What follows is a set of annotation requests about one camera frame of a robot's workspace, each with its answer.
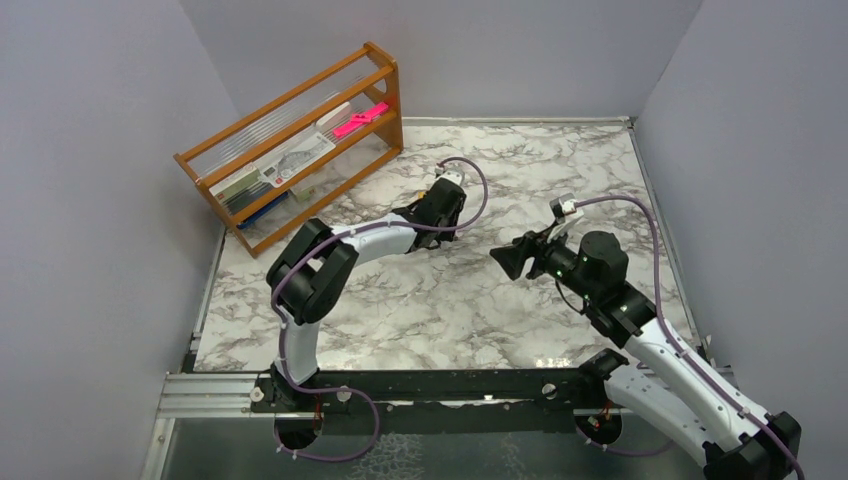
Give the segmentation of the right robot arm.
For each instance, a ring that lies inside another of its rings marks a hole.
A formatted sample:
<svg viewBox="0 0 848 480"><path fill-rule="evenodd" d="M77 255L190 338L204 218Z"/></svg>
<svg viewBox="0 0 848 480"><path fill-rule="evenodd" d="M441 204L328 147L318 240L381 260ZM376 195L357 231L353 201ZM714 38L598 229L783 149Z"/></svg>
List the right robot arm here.
<svg viewBox="0 0 848 480"><path fill-rule="evenodd" d="M800 424L742 394L686 344L627 279L629 258L614 234L591 231L576 251L527 232L491 257L507 276L551 276L577 294L592 326L615 344L581 366L579 398L623 406L685 450L707 479L785 479L800 446Z"/></svg>

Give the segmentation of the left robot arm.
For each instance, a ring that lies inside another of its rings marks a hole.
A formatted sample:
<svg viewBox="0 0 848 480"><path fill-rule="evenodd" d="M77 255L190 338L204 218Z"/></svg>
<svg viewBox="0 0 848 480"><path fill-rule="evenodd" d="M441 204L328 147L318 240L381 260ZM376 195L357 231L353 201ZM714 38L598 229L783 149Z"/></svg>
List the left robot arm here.
<svg viewBox="0 0 848 480"><path fill-rule="evenodd" d="M297 231L266 275L281 321L275 393L285 407L298 411L313 401L320 321L335 307L353 269L452 241L467 198L462 183L462 174L449 170L420 199L372 223L332 228L313 218Z"/></svg>

